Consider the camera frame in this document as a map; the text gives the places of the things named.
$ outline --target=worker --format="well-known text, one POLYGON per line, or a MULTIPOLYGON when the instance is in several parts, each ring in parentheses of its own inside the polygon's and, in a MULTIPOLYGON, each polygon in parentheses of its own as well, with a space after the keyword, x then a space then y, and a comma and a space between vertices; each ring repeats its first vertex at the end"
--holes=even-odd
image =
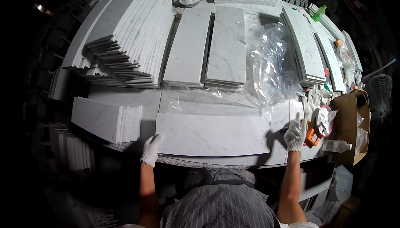
POLYGON ((127 227, 290 227, 317 228, 306 221, 298 199, 300 195, 300 151, 307 132, 307 121, 300 113, 289 124, 284 135, 288 163, 283 177, 277 215, 266 204, 267 195, 254 189, 254 175, 240 169, 198 170, 190 174, 203 177, 201 186, 190 184, 180 200, 165 208, 158 217, 158 199, 154 186, 153 167, 162 135, 153 136, 144 144, 141 157, 138 225, 127 227))

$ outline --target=white marble slab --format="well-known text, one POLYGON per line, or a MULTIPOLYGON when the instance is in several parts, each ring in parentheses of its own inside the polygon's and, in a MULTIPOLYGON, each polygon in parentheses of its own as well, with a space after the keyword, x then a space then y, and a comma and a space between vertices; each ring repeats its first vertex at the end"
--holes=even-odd
POLYGON ((97 24, 90 33, 86 44, 92 43, 98 39, 112 37, 119 22, 123 16, 130 14, 129 8, 134 7, 134 0, 113 0, 109 8, 101 15, 97 24))
POLYGON ((163 105, 167 105, 168 98, 173 98, 173 92, 167 92, 164 95, 166 90, 163 90, 162 100, 160 104, 160 112, 169 112, 169 113, 179 113, 179 112, 189 112, 191 114, 226 114, 226 115, 253 115, 253 116, 261 116, 266 114, 269 118, 273 118, 272 122, 274 123, 273 129, 277 130, 275 133, 268 132, 268 146, 270 147, 270 152, 265 154, 258 155, 245 155, 245 156, 235 156, 235 157, 223 157, 223 158, 213 158, 213 157, 187 157, 187 156, 176 156, 176 155, 168 155, 164 154, 168 158, 174 158, 182 161, 189 161, 195 163, 203 163, 203 164, 213 164, 213 165, 221 165, 224 166, 262 166, 262 165, 280 165, 285 163, 286 159, 286 146, 283 141, 283 134, 280 133, 280 130, 287 126, 286 121, 289 120, 288 115, 285 113, 289 112, 289 102, 278 103, 276 105, 269 106, 263 110, 249 108, 244 106, 234 106, 234 105, 224 105, 221 101, 216 100, 213 104, 213 107, 210 107, 208 103, 196 103, 199 99, 194 100, 193 98, 185 98, 180 94, 180 106, 182 110, 174 110, 171 106, 163 107, 163 105), (274 140, 274 145, 270 145, 270 140, 274 140))
POLYGON ((74 39, 72 40, 68 51, 64 57, 61 67, 73 67, 76 60, 82 59, 82 49, 90 35, 93 27, 96 25, 98 19, 101 17, 105 9, 113 0, 100 0, 94 8, 90 11, 82 25, 79 27, 74 39))
POLYGON ((279 18, 279 15, 282 13, 281 4, 276 6, 243 4, 243 7, 244 7, 244 12, 246 14, 268 15, 268 16, 273 16, 275 18, 279 18))
POLYGON ((330 70, 330 78, 334 91, 345 91, 346 87, 343 83, 342 72, 334 51, 333 40, 328 39, 326 35, 316 33, 315 36, 320 44, 322 53, 324 54, 326 64, 330 70))
POLYGON ((163 154, 238 156, 268 153, 265 117, 157 114, 163 154))
POLYGON ((143 90, 91 85, 88 98, 111 105, 142 105, 140 140, 156 134, 156 116, 160 106, 161 90, 143 90))
POLYGON ((164 81, 200 83, 211 7, 185 9, 168 57, 164 81))
POLYGON ((342 33, 346 39, 346 44, 347 44, 347 47, 348 47, 350 53, 353 55, 353 58, 356 60, 356 70, 362 71, 363 67, 361 66, 360 58, 358 57, 356 47, 354 46, 354 43, 353 43, 350 35, 344 30, 342 31, 342 33))
POLYGON ((206 80, 246 82, 244 10, 217 6, 206 80))
POLYGON ((305 74, 325 78, 321 56, 303 12, 283 7, 283 14, 294 35, 294 44, 301 59, 299 61, 304 64, 305 74))
POLYGON ((116 144, 123 107, 95 100, 74 98, 71 122, 86 131, 116 144))

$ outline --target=marble strip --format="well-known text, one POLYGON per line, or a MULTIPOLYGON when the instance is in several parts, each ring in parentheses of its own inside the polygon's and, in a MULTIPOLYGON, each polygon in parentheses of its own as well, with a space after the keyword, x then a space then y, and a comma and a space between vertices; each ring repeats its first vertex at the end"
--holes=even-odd
POLYGON ((336 54, 333 50, 333 40, 329 40, 327 36, 316 33, 315 36, 320 43, 322 53, 324 54, 326 64, 330 70, 330 78, 334 91, 345 91, 346 87, 343 83, 342 73, 336 54))
POLYGON ((211 7, 185 9, 168 57, 164 81, 200 83, 211 7))
POLYGON ((111 143, 117 143, 123 107, 74 98, 71 122, 111 143))
POLYGON ((157 114, 163 154, 238 156, 268 153, 265 117, 157 114))
POLYGON ((243 9, 217 6, 206 80, 246 82, 245 31, 243 9))

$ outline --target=white work glove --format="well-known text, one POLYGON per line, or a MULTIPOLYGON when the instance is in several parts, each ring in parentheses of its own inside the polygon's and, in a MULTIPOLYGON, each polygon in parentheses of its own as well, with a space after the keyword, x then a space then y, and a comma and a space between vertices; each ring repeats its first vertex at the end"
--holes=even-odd
POLYGON ((300 152, 307 135, 307 120, 301 121, 300 113, 296 114, 296 119, 290 121, 289 129, 286 131, 283 139, 290 152, 300 152))
POLYGON ((150 165, 154 168, 158 158, 158 145, 161 143, 162 139, 162 135, 158 134, 155 136, 151 136, 148 140, 146 140, 143 147, 143 154, 140 158, 141 162, 144 162, 146 163, 146 165, 150 165))

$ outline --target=cardboard box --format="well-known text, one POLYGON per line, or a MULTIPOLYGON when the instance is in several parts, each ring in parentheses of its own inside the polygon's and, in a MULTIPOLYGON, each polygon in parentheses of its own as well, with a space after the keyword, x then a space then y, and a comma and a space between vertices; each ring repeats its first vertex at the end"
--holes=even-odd
POLYGON ((335 219, 332 221, 331 227, 346 227, 348 222, 357 212, 360 204, 360 198, 351 196, 340 206, 335 219))
POLYGON ((333 153, 333 161, 340 164, 355 165, 357 164, 368 151, 368 142, 370 135, 370 106, 368 94, 366 91, 356 89, 348 94, 343 94, 332 100, 330 107, 332 110, 338 110, 335 119, 333 120, 333 131, 331 140, 344 140, 352 144, 352 149, 343 153, 333 153), (358 128, 362 128, 368 132, 368 142, 361 149, 360 153, 356 153, 357 140, 357 113, 364 118, 358 128))

